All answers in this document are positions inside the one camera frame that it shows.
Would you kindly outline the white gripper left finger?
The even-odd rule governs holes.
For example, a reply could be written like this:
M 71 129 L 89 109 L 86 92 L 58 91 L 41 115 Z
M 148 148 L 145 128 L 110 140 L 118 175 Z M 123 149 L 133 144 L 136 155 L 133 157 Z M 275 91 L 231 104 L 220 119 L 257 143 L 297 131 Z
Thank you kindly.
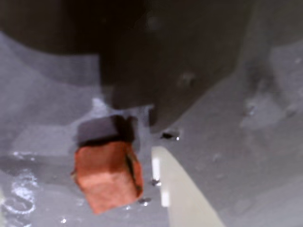
M 4 196 L 2 190 L 0 190 L 0 227 L 4 227 L 4 215 L 2 212 L 3 203 L 4 203 Z

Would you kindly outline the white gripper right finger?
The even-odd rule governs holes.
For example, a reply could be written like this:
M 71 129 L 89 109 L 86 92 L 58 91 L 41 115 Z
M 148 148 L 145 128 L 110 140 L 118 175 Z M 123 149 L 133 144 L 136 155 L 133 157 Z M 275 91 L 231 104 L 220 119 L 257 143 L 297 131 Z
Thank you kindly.
M 223 227 L 217 211 L 183 166 L 164 147 L 151 149 L 152 179 L 160 187 L 161 205 L 171 227 Z

